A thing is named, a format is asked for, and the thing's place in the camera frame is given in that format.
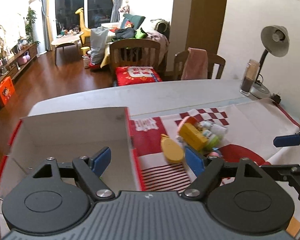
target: wooden chair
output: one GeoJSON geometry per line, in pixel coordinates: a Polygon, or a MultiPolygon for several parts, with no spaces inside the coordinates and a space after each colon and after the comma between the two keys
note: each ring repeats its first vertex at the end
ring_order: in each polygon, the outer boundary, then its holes
{"type": "MultiPolygon", "coordinates": [[[[185,63],[188,58],[189,51],[185,50],[175,55],[174,57],[174,69],[173,69],[173,80],[180,80],[183,69],[185,68],[185,63]]],[[[212,79],[212,72],[214,64],[219,65],[218,73],[216,79],[220,79],[223,69],[225,67],[226,61],[224,58],[208,52],[208,79],[212,79]]]]}
{"type": "Polygon", "coordinates": [[[110,70],[115,80],[115,69],[125,66],[149,66],[155,71],[159,65],[160,43],[146,39],[126,39],[110,45],[110,70]]]}

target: white tablecloth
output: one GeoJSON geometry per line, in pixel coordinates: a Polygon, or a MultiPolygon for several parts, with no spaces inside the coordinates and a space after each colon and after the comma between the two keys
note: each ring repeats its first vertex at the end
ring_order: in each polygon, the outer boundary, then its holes
{"type": "MultiPolygon", "coordinates": [[[[80,109],[127,106],[132,119],[250,101],[239,92],[240,80],[190,80],[113,87],[48,99],[33,106],[29,116],[80,109]]],[[[1,236],[9,232],[1,212],[1,236]]]]}

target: sliding glass door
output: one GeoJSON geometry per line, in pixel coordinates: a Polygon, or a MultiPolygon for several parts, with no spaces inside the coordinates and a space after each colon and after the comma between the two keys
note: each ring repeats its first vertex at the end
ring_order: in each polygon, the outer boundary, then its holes
{"type": "Polygon", "coordinates": [[[112,0],[50,0],[49,16],[53,39],[61,30],[80,28],[79,15],[75,12],[84,8],[84,21],[88,28],[97,28],[109,23],[113,7],[112,0]]]}
{"type": "Polygon", "coordinates": [[[57,34],[63,29],[73,30],[79,27],[79,17],[75,12],[83,6],[83,0],[55,0],[57,34]]]}
{"type": "Polygon", "coordinates": [[[97,28],[101,23],[109,23],[112,0],[88,0],[88,28],[97,28]]]}

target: yellow box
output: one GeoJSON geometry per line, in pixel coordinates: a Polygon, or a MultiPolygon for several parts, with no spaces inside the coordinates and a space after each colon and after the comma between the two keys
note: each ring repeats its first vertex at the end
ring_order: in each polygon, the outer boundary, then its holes
{"type": "Polygon", "coordinates": [[[205,138],[192,124],[185,123],[180,131],[179,135],[190,145],[193,149],[200,151],[208,143],[208,139],[205,138]]]}

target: pink toy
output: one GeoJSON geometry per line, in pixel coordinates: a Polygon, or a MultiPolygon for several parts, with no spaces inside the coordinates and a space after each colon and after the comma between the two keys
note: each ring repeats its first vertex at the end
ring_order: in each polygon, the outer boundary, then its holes
{"type": "Polygon", "coordinates": [[[31,60],[31,57],[29,55],[29,51],[25,52],[25,57],[27,58],[27,61],[31,60]]]}
{"type": "Polygon", "coordinates": [[[19,65],[24,65],[24,64],[26,64],[28,62],[28,60],[27,60],[27,57],[26,56],[23,56],[23,57],[19,57],[18,58],[18,63],[19,63],[19,65]]]}

